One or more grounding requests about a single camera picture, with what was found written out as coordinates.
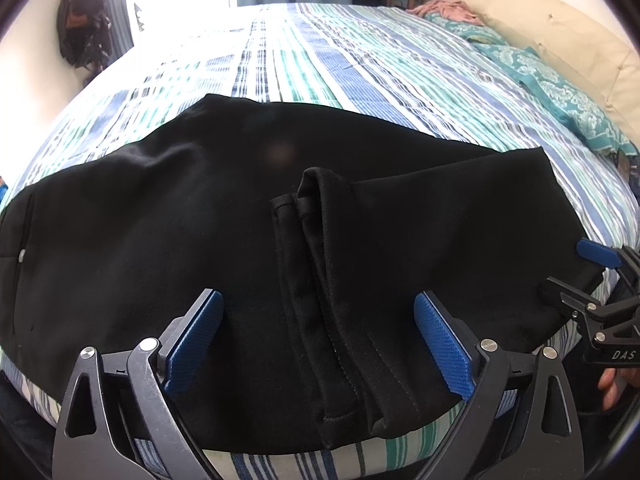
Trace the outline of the right hand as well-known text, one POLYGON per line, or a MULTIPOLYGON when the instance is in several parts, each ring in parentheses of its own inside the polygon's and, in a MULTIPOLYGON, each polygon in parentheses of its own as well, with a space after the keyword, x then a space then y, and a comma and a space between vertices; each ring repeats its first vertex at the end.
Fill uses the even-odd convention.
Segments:
POLYGON ((620 400, 628 384, 629 368, 606 368, 599 381, 598 389, 602 393, 602 408, 610 410, 620 400))

